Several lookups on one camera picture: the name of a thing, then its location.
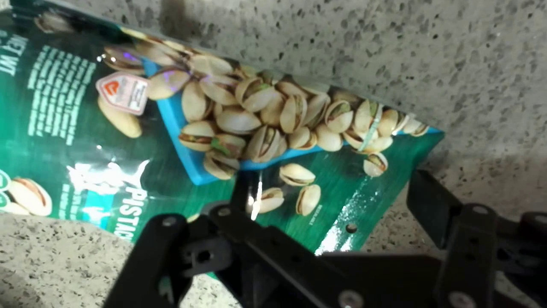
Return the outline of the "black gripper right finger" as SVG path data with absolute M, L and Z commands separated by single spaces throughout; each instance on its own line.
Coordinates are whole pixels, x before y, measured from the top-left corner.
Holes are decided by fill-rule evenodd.
M 426 170 L 409 182 L 407 208 L 433 244 L 447 252 L 437 300 L 442 308 L 510 308 L 496 290 L 503 275 L 541 308 L 547 307 L 547 215 L 512 222 L 486 204 L 459 201 Z

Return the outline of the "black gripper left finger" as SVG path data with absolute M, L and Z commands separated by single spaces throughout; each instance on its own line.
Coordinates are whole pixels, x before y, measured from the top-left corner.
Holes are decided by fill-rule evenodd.
M 247 208 L 262 189 L 257 172 L 242 172 L 231 199 L 197 222 L 180 215 L 151 220 L 103 308 L 178 308 L 201 275 L 216 276 L 243 308 L 336 308 L 337 271 L 283 232 L 249 218 Z

